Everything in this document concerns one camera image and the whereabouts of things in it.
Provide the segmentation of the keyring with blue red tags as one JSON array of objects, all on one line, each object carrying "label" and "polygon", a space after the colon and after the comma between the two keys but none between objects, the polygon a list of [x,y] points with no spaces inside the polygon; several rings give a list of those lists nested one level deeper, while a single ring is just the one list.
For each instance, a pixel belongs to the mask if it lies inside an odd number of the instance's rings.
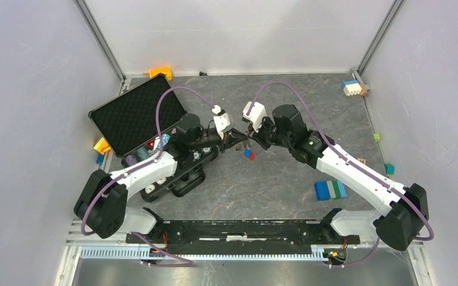
[{"label": "keyring with blue red tags", "polygon": [[250,161],[254,161],[256,158],[255,153],[251,149],[252,143],[250,139],[242,139],[240,142],[236,144],[236,150],[242,151],[243,155],[248,158]]}]

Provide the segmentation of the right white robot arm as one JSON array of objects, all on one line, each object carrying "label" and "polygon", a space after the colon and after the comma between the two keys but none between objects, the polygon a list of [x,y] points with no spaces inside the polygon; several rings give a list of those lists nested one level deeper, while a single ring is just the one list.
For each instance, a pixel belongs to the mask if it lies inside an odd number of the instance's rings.
[{"label": "right white robot arm", "polygon": [[360,223],[361,212],[338,211],[320,228],[326,242],[336,243],[343,236],[366,231],[391,248],[404,251],[419,238],[429,219],[427,194],[422,186],[395,182],[349,155],[334,140],[307,129],[292,104],[280,105],[267,116],[262,104],[248,102],[242,119],[249,124],[250,138],[263,149],[287,149],[295,160],[341,181],[374,207],[366,224]]}]

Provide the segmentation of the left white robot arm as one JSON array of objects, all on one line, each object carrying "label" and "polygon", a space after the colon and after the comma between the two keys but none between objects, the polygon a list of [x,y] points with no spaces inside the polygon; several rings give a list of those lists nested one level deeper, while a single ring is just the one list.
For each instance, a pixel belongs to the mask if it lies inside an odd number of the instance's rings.
[{"label": "left white robot arm", "polygon": [[129,208],[129,199],[139,194],[153,202],[168,192],[186,195],[205,180],[206,163],[247,139],[235,128],[223,133],[215,127],[204,128],[195,114],[182,116],[168,135],[159,158],[153,156],[112,173],[102,169],[91,173],[73,208],[91,232],[105,239],[122,229],[158,242],[163,237],[159,218],[148,209]]}]

